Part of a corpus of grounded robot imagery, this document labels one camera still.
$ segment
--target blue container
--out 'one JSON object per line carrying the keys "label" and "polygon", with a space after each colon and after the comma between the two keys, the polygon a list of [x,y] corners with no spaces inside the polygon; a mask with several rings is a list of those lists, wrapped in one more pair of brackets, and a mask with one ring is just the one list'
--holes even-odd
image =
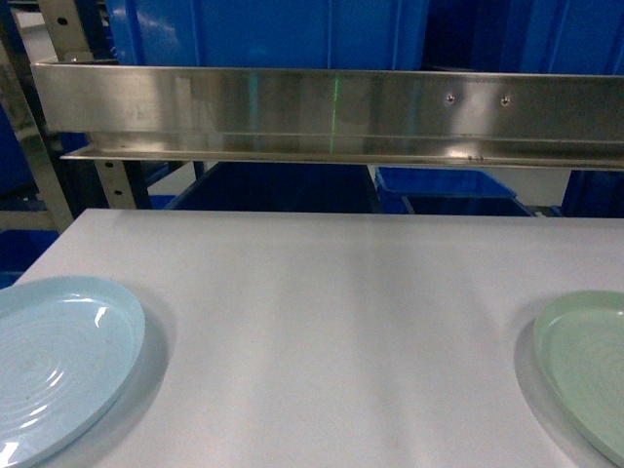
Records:
{"label": "blue container", "polygon": [[122,64],[420,67],[429,0],[108,0]]}
{"label": "blue container", "polygon": [[560,212],[572,217],[624,217],[624,174],[572,172]]}
{"label": "blue container", "polygon": [[0,106],[0,195],[33,183],[11,123]]}
{"label": "blue container", "polygon": [[531,216],[515,198],[403,197],[411,215]]}
{"label": "blue container", "polygon": [[56,231],[0,231],[0,289],[14,283],[58,237]]}
{"label": "blue container", "polygon": [[172,210],[380,213],[363,166],[219,163],[168,206]]}
{"label": "blue container", "polygon": [[377,168],[375,186],[384,213],[408,212],[405,196],[514,199],[516,194],[482,171]]}
{"label": "blue container", "polygon": [[621,0],[481,0],[472,66],[526,73],[624,73]]}

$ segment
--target stainless steel shelf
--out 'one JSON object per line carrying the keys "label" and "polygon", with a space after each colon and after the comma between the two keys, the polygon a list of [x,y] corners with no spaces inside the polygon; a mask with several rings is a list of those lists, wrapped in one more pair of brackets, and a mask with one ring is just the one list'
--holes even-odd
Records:
{"label": "stainless steel shelf", "polygon": [[624,169],[624,77],[37,63],[66,157]]}

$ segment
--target metal frame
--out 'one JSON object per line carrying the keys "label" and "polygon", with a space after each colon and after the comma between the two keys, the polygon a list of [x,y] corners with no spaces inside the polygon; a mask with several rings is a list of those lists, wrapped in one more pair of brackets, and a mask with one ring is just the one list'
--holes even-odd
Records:
{"label": "metal frame", "polygon": [[[39,0],[39,8],[59,60],[110,59],[95,0]],[[147,186],[136,164],[121,166],[110,161],[96,165],[109,207],[150,208]]]}
{"label": "metal frame", "polygon": [[51,128],[90,134],[68,158],[624,169],[624,77],[33,70]]}
{"label": "metal frame", "polygon": [[43,112],[29,65],[9,7],[0,3],[0,105],[7,114],[46,206],[45,211],[0,211],[0,227],[63,231],[73,221],[73,215],[55,168],[58,155],[45,135]]}

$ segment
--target light blue plate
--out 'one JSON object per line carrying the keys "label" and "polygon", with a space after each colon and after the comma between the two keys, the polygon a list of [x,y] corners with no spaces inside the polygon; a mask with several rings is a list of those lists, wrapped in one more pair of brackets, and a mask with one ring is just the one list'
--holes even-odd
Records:
{"label": "light blue plate", "polygon": [[121,393],[144,331],[137,299],[111,281],[0,291],[0,468],[29,467],[87,431]]}
{"label": "light blue plate", "polygon": [[624,467],[624,294],[564,295],[533,331],[539,366],[567,419]]}

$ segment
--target white tabletop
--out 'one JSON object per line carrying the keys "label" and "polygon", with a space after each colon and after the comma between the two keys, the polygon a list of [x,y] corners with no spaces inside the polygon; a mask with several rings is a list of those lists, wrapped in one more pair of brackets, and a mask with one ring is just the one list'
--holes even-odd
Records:
{"label": "white tabletop", "polygon": [[624,290],[624,222],[88,211],[20,280],[108,277],[148,321],[111,411],[46,468],[611,466],[530,325]]}

